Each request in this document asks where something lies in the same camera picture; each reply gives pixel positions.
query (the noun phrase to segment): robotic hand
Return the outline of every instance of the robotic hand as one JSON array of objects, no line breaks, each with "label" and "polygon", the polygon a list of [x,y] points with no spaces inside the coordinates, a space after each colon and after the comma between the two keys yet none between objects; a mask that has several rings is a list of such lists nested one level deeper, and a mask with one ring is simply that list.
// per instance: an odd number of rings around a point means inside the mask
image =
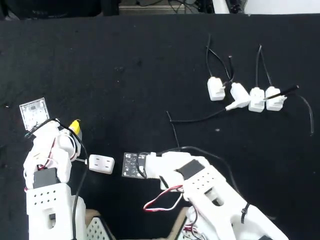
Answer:
[{"label": "robotic hand", "polygon": [[[33,132],[36,138],[23,164],[30,240],[71,240],[75,229],[77,240],[87,239],[86,205],[78,197],[73,221],[75,196],[67,185],[81,144],[69,130],[59,127],[59,122],[49,121]],[[78,121],[69,128],[82,138]]]},{"label": "robotic hand", "polygon": [[[151,153],[146,156],[144,170],[148,178],[160,179],[161,189],[175,189],[192,204],[186,214],[189,224],[181,229],[182,236],[189,231],[192,239],[201,240],[288,240],[203,156],[172,151],[162,156]],[[149,212],[158,209],[163,208],[144,208]]]}]

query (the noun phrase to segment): yellow connector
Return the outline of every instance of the yellow connector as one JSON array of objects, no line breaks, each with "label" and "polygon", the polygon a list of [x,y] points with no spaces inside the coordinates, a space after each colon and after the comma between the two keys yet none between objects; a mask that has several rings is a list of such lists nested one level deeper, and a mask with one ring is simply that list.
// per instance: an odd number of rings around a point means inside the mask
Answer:
[{"label": "yellow connector", "polygon": [[69,126],[69,128],[74,131],[75,134],[79,135],[80,133],[80,124],[78,120],[74,120],[71,125]]}]

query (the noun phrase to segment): black cloth surface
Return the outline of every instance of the black cloth surface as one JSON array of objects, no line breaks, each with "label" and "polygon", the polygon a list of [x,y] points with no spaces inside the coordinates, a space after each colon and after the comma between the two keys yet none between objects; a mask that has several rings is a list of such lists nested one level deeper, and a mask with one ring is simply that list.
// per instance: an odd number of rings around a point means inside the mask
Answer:
[{"label": "black cloth surface", "polygon": [[[209,99],[205,64],[208,33],[225,60],[233,56],[235,82],[255,86],[255,56],[263,45],[275,87],[298,84],[314,112],[297,97],[280,112],[235,109],[195,124],[176,126],[182,146],[224,157],[245,199],[291,240],[319,239],[318,132],[320,15],[115,16],[0,22],[0,233],[28,239],[23,163],[32,147],[24,140],[19,104],[45,97],[51,117],[65,125],[81,120],[89,154],[115,159],[112,175],[89,172],[80,196],[98,210],[117,239],[166,237],[182,206],[144,213],[160,193],[158,180],[121,177],[124,152],[159,152],[176,146],[172,119],[209,115],[232,102]],[[215,76],[223,68],[209,58]],[[259,86],[268,80],[261,68]],[[211,163],[226,176],[215,159]],[[74,193],[85,166],[75,162]],[[177,195],[164,197],[169,207]]]}]

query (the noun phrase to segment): white plug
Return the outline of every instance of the white plug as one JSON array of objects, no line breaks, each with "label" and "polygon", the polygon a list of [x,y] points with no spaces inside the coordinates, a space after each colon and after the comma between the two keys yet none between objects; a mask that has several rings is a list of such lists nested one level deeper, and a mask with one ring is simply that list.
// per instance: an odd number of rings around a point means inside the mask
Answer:
[{"label": "white plug", "polygon": [[112,157],[91,154],[89,156],[89,169],[102,174],[112,174],[115,160]]},{"label": "white plug", "polygon": [[222,81],[218,77],[210,77],[208,82],[208,91],[211,101],[219,101],[225,98],[225,86],[223,86]]},{"label": "white plug", "polygon": [[[271,97],[273,95],[279,94],[280,89],[275,88],[273,86],[268,87],[265,91],[265,97]],[[280,111],[284,106],[284,101],[287,99],[286,96],[277,96],[275,98],[267,99],[266,100],[266,109],[269,111]]]},{"label": "white plug", "polygon": [[241,85],[241,83],[232,83],[230,93],[234,99],[234,102],[225,107],[227,111],[235,108],[244,108],[249,105],[249,93],[244,88],[244,86]]},{"label": "white plug", "polygon": [[265,91],[259,87],[254,87],[250,91],[250,98],[249,111],[261,113],[265,109]]}]

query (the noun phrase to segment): black cable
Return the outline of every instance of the black cable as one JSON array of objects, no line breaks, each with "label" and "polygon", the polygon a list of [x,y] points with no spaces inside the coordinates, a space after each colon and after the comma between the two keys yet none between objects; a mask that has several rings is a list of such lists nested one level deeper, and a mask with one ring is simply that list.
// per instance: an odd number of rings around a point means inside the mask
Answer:
[{"label": "black cable", "polygon": [[202,122],[202,121],[206,121],[206,120],[208,120],[208,119],[211,119],[211,118],[213,118],[213,117],[217,116],[218,114],[223,113],[223,112],[225,112],[225,111],[226,111],[226,109],[225,109],[225,108],[223,108],[223,109],[221,109],[221,110],[219,110],[219,111],[216,111],[216,112],[215,112],[215,113],[213,113],[213,114],[210,114],[209,116],[205,116],[205,117],[202,117],[202,118],[199,118],[199,119],[190,119],[190,120],[171,120],[170,122],[171,122],[171,123],[174,123],[174,124],[182,124],[182,123],[185,123],[185,124],[187,124],[187,123],[198,123],[198,122]]},{"label": "black cable", "polygon": [[229,79],[229,82],[225,82],[225,84],[232,83],[234,81],[234,77],[235,77],[235,68],[234,68],[234,64],[232,61],[232,56],[228,57],[228,63],[229,63],[229,67],[230,67],[230,79]]},{"label": "black cable", "polygon": [[268,96],[268,97],[265,97],[263,100],[269,100],[269,99],[274,99],[276,97],[279,97],[279,96],[286,96],[288,95],[289,93],[292,93],[293,91],[296,91],[299,89],[299,86],[298,85],[293,85],[292,87],[289,87],[275,95],[271,95],[271,96]]},{"label": "black cable", "polygon": [[140,154],[142,154],[142,153],[139,153],[139,154],[138,154],[138,156],[137,156],[137,158],[136,158],[136,161],[135,161],[135,166],[136,166],[136,169],[137,169],[138,173],[139,173],[144,179],[147,179],[147,174],[146,174],[145,168],[143,168],[143,171],[144,171],[144,172],[142,172],[142,171],[140,170],[140,165],[139,165],[139,156],[140,156]]},{"label": "black cable", "polygon": [[174,134],[174,138],[175,138],[175,142],[176,142],[176,145],[178,148],[180,148],[180,144],[179,144],[179,140],[178,140],[178,136],[177,136],[177,132],[176,132],[176,128],[175,128],[175,125],[174,123],[172,122],[172,119],[171,119],[171,116],[170,116],[170,113],[168,111],[166,111],[166,114],[170,120],[170,123],[172,125],[172,129],[173,129],[173,134]]},{"label": "black cable", "polygon": [[41,123],[40,125],[38,126],[35,126],[34,128],[32,128],[24,137],[25,138],[30,138],[31,135],[38,129],[40,129],[41,127],[43,127],[44,125],[46,125],[47,123],[51,122],[51,121],[55,121],[57,123],[60,124],[60,126],[68,131],[70,131],[70,133],[78,140],[78,142],[80,143],[81,147],[83,148],[83,151],[84,151],[84,156],[85,156],[85,159],[87,161],[86,163],[86,169],[85,171],[83,172],[83,175],[82,175],[82,178],[80,180],[80,183],[79,183],[79,186],[78,186],[78,189],[76,191],[76,194],[75,194],[75,198],[74,198],[74,203],[73,203],[73,210],[72,210],[72,234],[73,234],[73,240],[76,240],[77,239],[77,231],[76,231],[76,209],[77,209],[77,203],[78,203],[78,198],[79,198],[79,193],[80,193],[80,190],[84,184],[84,181],[85,181],[85,178],[87,176],[87,173],[89,171],[89,156],[88,156],[88,152],[87,152],[87,149],[84,145],[84,143],[82,142],[82,140],[78,137],[77,134],[75,134],[74,131],[72,131],[69,127],[63,125],[60,121],[58,121],[57,119],[55,118],[50,118],[46,121],[44,121],[43,123]]},{"label": "black cable", "polygon": [[227,78],[230,81],[232,79],[232,76],[230,76],[228,68],[227,68],[225,62],[212,49],[209,48],[209,52],[212,53],[219,60],[219,62],[222,64],[222,66],[224,68],[224,71],[225,71],[225,74],[226,74]]},{"label": "black cable", "polygon": [[139,6],[140,7],[148,7],[148,6],[153,6],[153,5],[156,5],[156,4],[158,4],[158,3],[161,3],[163,0],[158,0],[158,1],[155,1],[155,2],[152,2],[152,3],[148,3],[148,4],[146,4],[146,5],[141,5],[140,4],[140,2],[138,2],[139,3]]},{"label": "black cable", "polygon": [[267,78],[269,80],[270,86],[272,86],[273,84],[272,84],[272,81],[271,81],[270,74],[269,74],[269,72],[267,70],[267,66],[266,66],[266,62],[265,62],[265,57],[264,57],[263,51],[261,51],[260,55],[261,55],[261,60],[262,60],[262,64],[263,64],[263,68],[264,68],[265,74],[266,74],[266,76],[267,76]]},{"label": "black cable", "polygon": [[259,59],[260,59],[261,50],[262,50],[262,45],[260,44],[259,50],[255,56],[255,86],[256,87],[258,87],[258,70],[259,70]]},{"label": "black cable", "polygon": [[206,53],[205,53],[205,63],[206,63],[206,67],[208,68],[208,71],[209,71],[209,74],[210,74],[210,77],[213,77],[213,74],[211,72],[211,69],[209,67],[209,47],[210,47],[210,43],[211,43],[211,34],[209,34],[209,37],[208,37],[208,43],[206,45]]},{"label": "black cable", "polygon": [[160,156],[160,155],[162,155],[162,154],[164,154],[164,153],[167,153],[167,152],[177,152],[177,151],[182,151],[182,150],[197,151],[197,152],[199,152],[199,153],[202,153],[202,154],[204,154],[204,155],[207,155],[207,156],[210,156],[210,157],[213,157],[213,158],[219,160],[222,164],[224,164],[224,165],[226,166],[226,168],[227,168],[227,170],[228,170],[228,173],[229,173],[229,176],[230,176],[231,183],[232,183],[232,185],[233,185],[233,188],[234,188],[234,190],[236,190],[237,193],[241,196],[240,191],[239,191],[239,189],[238,189],[238,187],[237,187],[237,184],[236,184],[234,175],[233,175],[233,173],[232,173],[232,170],[231,170],[230,165],[227,163],[227,161],[226,161],[224,158],[222,158],[222,157],[220,157],[220,156],[218,156],[218,155],[215,155],[215,154],[213,154],[213,153],[211,153],[211,152],[208,152],[208,151],[206,151],[206,150],[202,150],[202,149],[200,149],[200,148],[198,148],[198,147],[195,147],[195,146],[175,147],[175,148],[171,148],[171,149],[169,149],[169,150],[165,150],[165,151],[158,152],[156,155],[157,155],[157,156]]},{"label": "black cable", "polygon": [[305,103],[305,105],[308,107],[309,117],[310,117],[310,136],[312,136],[315,133],[314,113],[312,111],[312,108],[311,108],[309,102],[303,96],[296,94],[296,93],[293,93],[293,95],[299,97]]},{"label": "black cable", "polygon": [[178,11],[179,11],[179,9],[180,9],[180,7],[182,6],[183,3],[181,3],[181,4],[177,7],[177,9],[175,9],[174,6],[172,6],[171,1],[173,1],[173,0],[168,0],[168,4],[169,4],[170,7],[172,8],[172,10],[173,10],[176,14],[178,14]]}]

